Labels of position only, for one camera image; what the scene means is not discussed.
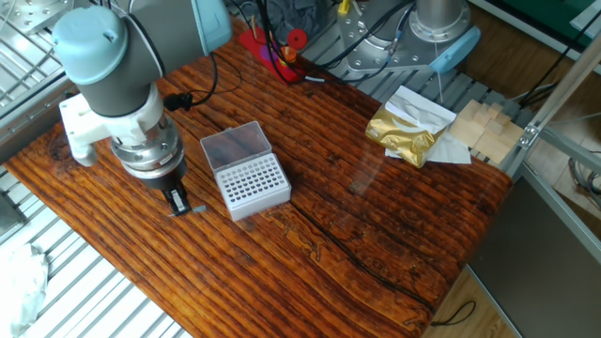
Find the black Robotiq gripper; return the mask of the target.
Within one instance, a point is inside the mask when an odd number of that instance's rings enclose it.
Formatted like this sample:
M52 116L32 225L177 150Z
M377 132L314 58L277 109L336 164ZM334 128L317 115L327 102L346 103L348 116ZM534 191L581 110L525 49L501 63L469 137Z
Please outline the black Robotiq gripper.
M166 202L172 209L172 214L186 214L192 210L187 191L183 186L177 187L187 173L187 164L182 160L179 165L162 177L143 179L141 181L151 189L161 190Z

